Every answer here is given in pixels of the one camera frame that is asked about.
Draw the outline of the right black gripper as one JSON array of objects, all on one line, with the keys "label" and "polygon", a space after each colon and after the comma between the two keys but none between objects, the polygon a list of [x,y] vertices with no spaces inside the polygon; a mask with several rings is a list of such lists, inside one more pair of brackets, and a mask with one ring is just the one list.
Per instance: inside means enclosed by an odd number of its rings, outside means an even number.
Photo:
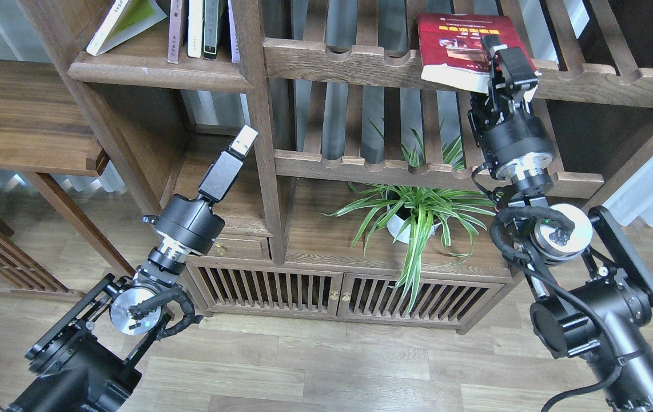
[{"label": "right black gripper", "polygon": [[498,34],[483,35],[481,45],[489,60],[489,80],[486,91],[471,92],[468,117],[475,136],[526,109],[526,94],[532,94],[538,84],[522,47],[503,47]]}]

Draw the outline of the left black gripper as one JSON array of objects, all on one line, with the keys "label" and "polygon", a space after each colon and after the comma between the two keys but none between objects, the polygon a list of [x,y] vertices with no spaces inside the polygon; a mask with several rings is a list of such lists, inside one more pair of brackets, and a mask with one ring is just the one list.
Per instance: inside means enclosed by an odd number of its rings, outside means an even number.
[{"label": "left black gripper", "polygon": [[250,125],[244,125],[238,131],[235,139],[228,146],[228,151],[222,151],[207,170],[198,186],[197,199],[205,199],[207,203],[222,201],[237,179],[258,134],[259,132]]}]

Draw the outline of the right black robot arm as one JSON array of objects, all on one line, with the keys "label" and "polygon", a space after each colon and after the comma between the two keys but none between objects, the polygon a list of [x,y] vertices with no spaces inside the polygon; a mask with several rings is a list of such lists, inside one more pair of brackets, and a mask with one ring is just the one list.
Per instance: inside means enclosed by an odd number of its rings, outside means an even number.
[{"label": "right black robot arm", "polygon": [[525,274],[535,335],[554,358],[583,358],[598,379],[557,394],[543,410],[603,390],[614,411],[653,411],[653,351],[640,331],[652,318],[653,276],[607,208],[549,204],[546,169],[556,152],[524,98],[536,72],[524,50],[499,35],[480,41],[488,89],[471,94],[468,117],[481,169],[507,181],[483,188],[497,208],[489,235]]}]

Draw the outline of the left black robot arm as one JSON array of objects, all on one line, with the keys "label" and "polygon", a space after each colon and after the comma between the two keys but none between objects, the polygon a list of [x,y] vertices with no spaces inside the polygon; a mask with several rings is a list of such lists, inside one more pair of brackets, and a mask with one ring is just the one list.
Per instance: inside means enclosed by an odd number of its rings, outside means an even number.
[{"label": "left black robot arm", "polygon": [[[178,276],[191,254],[206,255],[225,226],[212,212],[237,179],[258,133],[248,125],[222,151],[196,198],[173,195],[159,215],[146,215],[162,243],[133,276],[106,275],[26,353],[36,379],[8,411],[116,411],[141,380],[137,363],[152,344],[202,320]],[[127,358],[99,343],[93,329],[108,311],[114,327],[142,339]]]}]

